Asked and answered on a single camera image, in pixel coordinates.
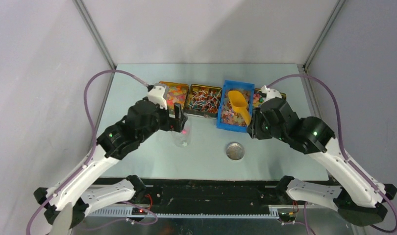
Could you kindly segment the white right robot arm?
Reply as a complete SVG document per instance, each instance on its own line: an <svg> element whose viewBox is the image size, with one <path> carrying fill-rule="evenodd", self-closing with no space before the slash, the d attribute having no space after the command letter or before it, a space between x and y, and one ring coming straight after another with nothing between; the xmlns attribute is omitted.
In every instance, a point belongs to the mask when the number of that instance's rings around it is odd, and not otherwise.
<svg viewBox="0 0 397 235"><path fill-rule="evenodd" d="M279 203L288 205L294 200L318 204L359 227L375 225L386 217L388 210L384 204L394 198L397 188L363 172L340 149L334 131L322 119L299 117L286 100L276 97L253 109L247 132L258 140L278 139L310 156L338 182L337 186L326 186L284 176L275 188Z"/></svg>

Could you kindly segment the orange plastic scoop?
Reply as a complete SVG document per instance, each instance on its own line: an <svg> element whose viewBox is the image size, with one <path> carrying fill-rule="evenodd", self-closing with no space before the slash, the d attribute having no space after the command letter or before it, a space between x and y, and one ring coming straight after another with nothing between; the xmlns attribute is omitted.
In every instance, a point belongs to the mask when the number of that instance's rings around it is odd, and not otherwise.
<svg viewBox="0 0 397 235"><path fill-rule="evenodd" d="M233 111L239 113L244 119L246 126L249 126L251 122L251 115L248 111L248 103L246 102L243 94L236 90L229 91L227 94Z"/></svg>

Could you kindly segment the clear plastic jar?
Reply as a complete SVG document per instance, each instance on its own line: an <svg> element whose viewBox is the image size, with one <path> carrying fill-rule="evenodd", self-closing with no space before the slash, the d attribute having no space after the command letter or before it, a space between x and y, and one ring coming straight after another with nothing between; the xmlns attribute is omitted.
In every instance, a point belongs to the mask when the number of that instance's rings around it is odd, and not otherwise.
<svg viewBox="0 0 397 235"><path fill-rule="evenodd" d="M177 147L187 147L191 143L192 122L188 120L181 132L171 132L173 142Z"/></svg>

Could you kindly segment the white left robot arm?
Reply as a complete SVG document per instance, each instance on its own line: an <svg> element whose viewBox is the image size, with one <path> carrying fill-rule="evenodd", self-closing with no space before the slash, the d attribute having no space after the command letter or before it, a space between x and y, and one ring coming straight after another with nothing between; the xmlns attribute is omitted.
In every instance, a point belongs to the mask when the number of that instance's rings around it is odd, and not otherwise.
<svg viewBox="0 0 397 235"><path fill-rule="evenodd" d="M174 104L172 117L168 110L147 97L137 101L128 109L127 115L97 137L92 149L65 179L53 187L40 187L34 191L36 201L45 209L47 222L53 225L68 203L72 205L70 228L92 212L111 204L121 201L142 203L146 186L136 175L129 175L108 187L89 187L154 133L159 130L181 133L186 121L179 103Z"/></svg>

